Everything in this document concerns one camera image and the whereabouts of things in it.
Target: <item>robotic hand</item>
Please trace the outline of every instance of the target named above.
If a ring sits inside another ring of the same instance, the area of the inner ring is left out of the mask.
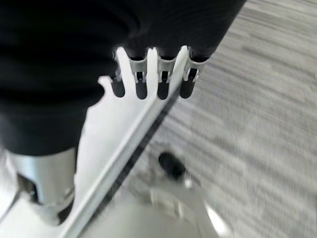
[[[168,96],[181,46],[188,98],[245,0],[77,0],[0,3],[0,140],[37,213],[59,225],[74,200],[73,177],[87,108],[104,94],[98,77],[125,89],[113,51],[130,58],[147,96],[147,49],[158,50],[158,97]]]

